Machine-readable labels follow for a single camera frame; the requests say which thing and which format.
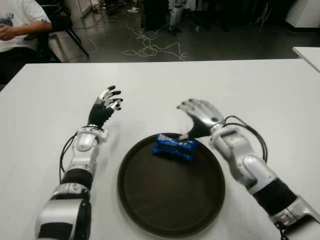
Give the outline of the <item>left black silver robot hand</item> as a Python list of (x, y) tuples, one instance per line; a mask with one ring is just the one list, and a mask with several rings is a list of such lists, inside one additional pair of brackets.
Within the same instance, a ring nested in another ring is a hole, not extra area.
[(117, 98), (121, 94), (120, 90), (116, 90), (116, 86), (112, 85), (102, 91), (96, 98), (89, 116), (87, 125), (95, 126), (102, 129), (103, 125), (114, 112), (121, 110), (122, 98)]

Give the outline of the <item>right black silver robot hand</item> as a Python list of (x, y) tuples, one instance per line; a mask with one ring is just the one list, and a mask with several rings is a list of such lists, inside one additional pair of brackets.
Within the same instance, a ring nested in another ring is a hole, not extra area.
[(226, 121), (223, 115), (208, 101), (190, 98), (177, 106), (193, 121), (192, 129), (178, 139), (180, 141), (208, 137), (212, 129), (222, 128)]

